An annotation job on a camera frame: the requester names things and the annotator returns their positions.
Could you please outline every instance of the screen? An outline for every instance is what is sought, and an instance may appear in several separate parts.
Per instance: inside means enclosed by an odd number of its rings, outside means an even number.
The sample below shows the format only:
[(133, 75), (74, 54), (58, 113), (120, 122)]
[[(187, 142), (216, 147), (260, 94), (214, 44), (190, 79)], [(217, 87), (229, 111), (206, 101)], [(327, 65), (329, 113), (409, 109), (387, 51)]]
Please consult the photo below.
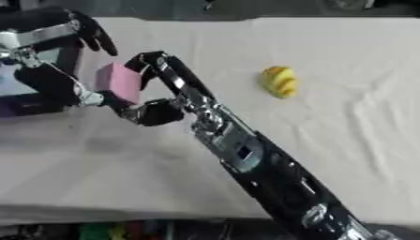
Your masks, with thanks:
[[(51, 50), (39, 54), (39, 58), (55, 62), (58, 58), (59, 50)], [(0, 65), (0, 97), (17, 96), (24, 94), (35, 94), (37, 91), (31, 87), (18, 82), (13, 74), (19, 68), (18, 65), (6, 66)]]

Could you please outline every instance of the yellow object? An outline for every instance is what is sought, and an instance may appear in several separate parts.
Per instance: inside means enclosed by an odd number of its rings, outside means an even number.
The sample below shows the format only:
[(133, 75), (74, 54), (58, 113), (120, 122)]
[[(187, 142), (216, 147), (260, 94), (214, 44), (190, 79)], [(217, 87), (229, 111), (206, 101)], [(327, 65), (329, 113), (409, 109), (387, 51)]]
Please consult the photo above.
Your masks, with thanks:
[(111, 240), (127, 240), (126, 228), (123, 224), (117, 223), (110, 229), (109, 236)]
[(262, 87), (278, 98), (296, 95), (296, 77), (288, 67), (270, 67), (262, 72)]

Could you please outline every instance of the silver metal part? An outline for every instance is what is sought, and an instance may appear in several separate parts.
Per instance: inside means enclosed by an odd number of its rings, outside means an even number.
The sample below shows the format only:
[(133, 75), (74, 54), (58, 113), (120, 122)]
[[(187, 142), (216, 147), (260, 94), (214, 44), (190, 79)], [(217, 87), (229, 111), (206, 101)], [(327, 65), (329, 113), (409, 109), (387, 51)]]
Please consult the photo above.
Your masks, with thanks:
[(307, 210), (307, 212), (302, 217), (302, 224), (306, 228), (310, 228), (313, 225), (316, 225), (321, 220), (325, 218), (328, 208), (325, 204), (318, 204)]
[(256, 167), (263, 159), (263, 147), (253, 131), (223, 105), (217, 104), (209, 111), (222, 126), (211, 131), (208, 120), (198, 115), (192, 125), (196, 138), (235, 171), (246, 173)]
[(372, 234), (351, 217), (347, 231), (338, 240), (374, 240)]
[(4, 53), (4, 56), (5, 56), (4, 60), (13, 61), (15, 63), (25, 65), (28, 68), (37, 68), (41, 66), (41, 64), (43, 63), (38, 58), (38, 55), (34, 51), (34, 49), (30, 47), (17, 49), (17, 50), (9, 50), (9, 51), (2, 49), (2, 52)]
[(39, 28), (25, 33), (17, 33), (10, 29), (0, 32), (0, 49), (18, 49), (55, 38), (72, 36), (79, 31), (79, 28), (79, 21), (71, 20), (64, 24)]

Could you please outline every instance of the green object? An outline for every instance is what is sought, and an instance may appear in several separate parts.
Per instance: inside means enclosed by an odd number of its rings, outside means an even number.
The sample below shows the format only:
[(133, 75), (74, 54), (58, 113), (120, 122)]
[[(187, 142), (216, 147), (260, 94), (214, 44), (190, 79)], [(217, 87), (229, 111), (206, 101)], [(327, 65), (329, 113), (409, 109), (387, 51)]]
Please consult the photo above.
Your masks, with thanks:
[(111, 223), (86, 223), (81, 226), (79, 240), (110, 240)]

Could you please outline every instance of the wrinkled fabric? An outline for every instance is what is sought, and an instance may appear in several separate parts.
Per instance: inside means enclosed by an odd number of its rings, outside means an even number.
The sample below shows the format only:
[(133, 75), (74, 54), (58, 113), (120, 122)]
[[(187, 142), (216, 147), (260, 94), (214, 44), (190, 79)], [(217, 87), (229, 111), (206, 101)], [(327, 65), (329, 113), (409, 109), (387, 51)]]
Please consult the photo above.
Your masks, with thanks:
[[(361, 219), (420, 224), (420, 22), (98, 19), (120, 55), (85, 50), (81, 81), (140, 52), (176, 54), (250, 126), (323, 181)], [(257, 84), (289, 66), (297, 96)], [(141, 100), (169, 97), (158, 80)], [(193, 137), (191, 119), (135, 127), (109, 109), (0, 121), (4, 222), (267, 218)]]

